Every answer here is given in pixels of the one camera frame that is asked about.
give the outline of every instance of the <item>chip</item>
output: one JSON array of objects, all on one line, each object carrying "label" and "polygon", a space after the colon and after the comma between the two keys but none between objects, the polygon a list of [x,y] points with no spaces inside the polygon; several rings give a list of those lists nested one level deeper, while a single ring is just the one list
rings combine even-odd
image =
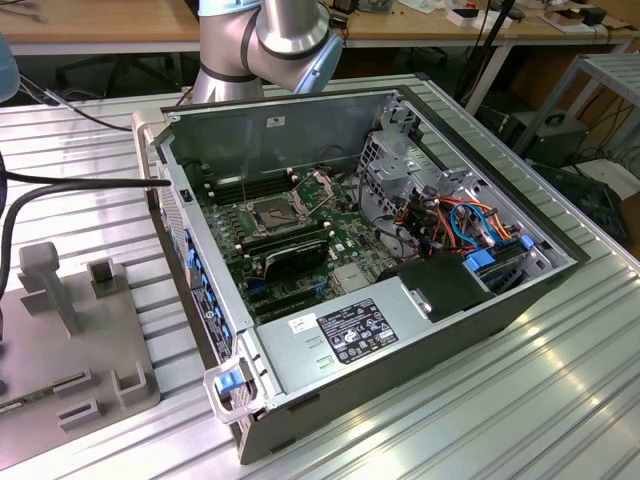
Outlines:
[{"label": "chip", "polygon": [[298,223],[296,212],[284,198],[274,198],[253,205],[256,221],[268,230]]}]

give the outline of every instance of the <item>aluminum extrusion table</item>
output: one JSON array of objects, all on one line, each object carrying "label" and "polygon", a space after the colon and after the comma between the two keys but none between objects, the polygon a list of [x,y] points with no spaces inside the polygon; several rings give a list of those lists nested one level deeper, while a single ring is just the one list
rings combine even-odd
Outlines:
[{"label": "aluminum extrusion table", "polygon": [[[126,265],[163,400],[19,464],[0,478],[638,478],[640,266],[434,84],[407,75],[328,89],[406,84],[592,257],[506,331],[249,466],[213,416],[203,366],[138,191],[30,203],[16,247],[51,239],[62,270],[111,255]],[[281,90],[267,88],[268,95]],[[119,124],[174,95],[87,102]],[[0,148],[21,173],[133,177],[130,134],[59,108],[0,111]],[[440,140],[425,137],[444,153]],[[30,186],[9,188],[9,203]],[[17,266],[17,248],[12,275]]]},{"label": "aluminum extrusion table", "polygon": [[[632,105],[640,107],[640,55],[630,53],[578,55],[520,136],[513,147],[514,152],[522,154],[526,150],[551,110],[580,73],[586,73],[591,80],[569,108],[569,115],[578,118],[589,97],[599,85],[607,87]],[[613,150],[619,155],[638,136],[640,136],[640,122],[618,142]]]}]

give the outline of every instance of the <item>blue cable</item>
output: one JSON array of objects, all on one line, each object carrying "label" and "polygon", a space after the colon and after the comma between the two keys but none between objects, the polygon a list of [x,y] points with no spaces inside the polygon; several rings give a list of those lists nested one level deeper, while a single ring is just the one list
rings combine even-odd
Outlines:
[{"label": "blue cable", "polygon": [[462,204],[456,205],[455,207],[453,207],[453,210],[451,210],[451,215],[450,215],[451,226],[453,227],[453,231],[455,232],[456,235],[458,235],[461,239],[469,242],[471,245],[473,245],[473,247],[476,250],[478,250],[478,244],[476,243],[476,241],[473,238],[467,237],[466,235],[464,235],[458,228],[458,222],[456,221],[456,208],[460,207],[461,205]]},{"label": "blue cable", "polygon": [[453,207],[453,210],[451,210],[451,226],[453,227],[453,231],[455,232],[456,235],[458,235],[461,239],[471,243],[476,250],[479,248],[478,244],[471,237],[467,237],[466,235],[463,235],[460,229],[458,228],[458,222],[456,221],[456,216],[455,216],[456,209],[458,207],[467,207],[471,211],[473,211],[480,218],[480,220],[482,220],[482,224],[487,229],[487,232],[489,233],[493,241],[497,244],[502,243],[502,238],[500,238],[500,235],[498,235],[498,233],[493,229],[491,224],[487,221],[482,210],[480,210],[475,205],[471,205],[469,203],[459,203],[458,205]]},{"label": "blue cable", "polygon": [[493,238],[493,241],[496,242],[497,244],[502,243],[502,238],[500,237],[498,232],[496,232],[495,229],[491,226],[487,218],[484,216],[484,212],[482,210],[480,210],[475,205],[471,205],[469,203],[461,203],[460,205],[464,205],[465,207],[469,207],[471,210],[473,210],[474,213],[478,217],[480,217],[480,219],[482,220],[482,223],[484,224],[484,228],[487,229],[487,232],[489,232],[489,235],[491,235],[491,238]]}]

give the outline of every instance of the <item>wooden desk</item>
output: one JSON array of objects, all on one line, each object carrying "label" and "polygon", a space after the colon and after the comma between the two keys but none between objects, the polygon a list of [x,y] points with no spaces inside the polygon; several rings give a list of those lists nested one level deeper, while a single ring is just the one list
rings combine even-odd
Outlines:
[{"label": "wooden desk", "polygon": [[[538,17],[542,10],[523,9],[527,18],[498,35],[496,44],[507,41],[517,45],[535,44],[604,44],[628,43],[638,34],[623,29],[594,37],[594,32],[563,33]],[[428,15],[401,3],[396,3],[389,15],[354,12],[349,17],[349,47],[398,47],[398,46],[454,46],[475,43],[478,30],[458,27],[446,19],[446,13],[436,10]]]},{"label": "wooden desk", "polygon": [[184,0],[35,1],[40,4],[37,13],[47,17],[47,23],[0,13],[0,32],[15,55],[200,49],[199,25]]},{"label": "wooden desk", "polygon": [[[48,23],[0,13],[0,32],[16,55],[63,55],[199,50],[199,25],[184,0],[36,0]],[[13,7],[14,10],[28,11]],[[611,39],[592,33],[565,34],[526,10],[527,19],[498,36],[496,45],[579,45],[628,43],[635,32]],[[389,15],[355,12],[348,47],[468,46],[478,31],[396,3]]]}]

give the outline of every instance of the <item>motherboard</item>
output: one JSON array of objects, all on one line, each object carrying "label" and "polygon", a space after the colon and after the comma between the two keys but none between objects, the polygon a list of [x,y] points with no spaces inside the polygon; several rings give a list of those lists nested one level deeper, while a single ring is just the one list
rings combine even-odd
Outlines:
[{"label": "motherboard", "polygon": [[354,203],[355,175],[289,168],[205,184],[199,204],[257,324],[366,287],[400,261]]}]

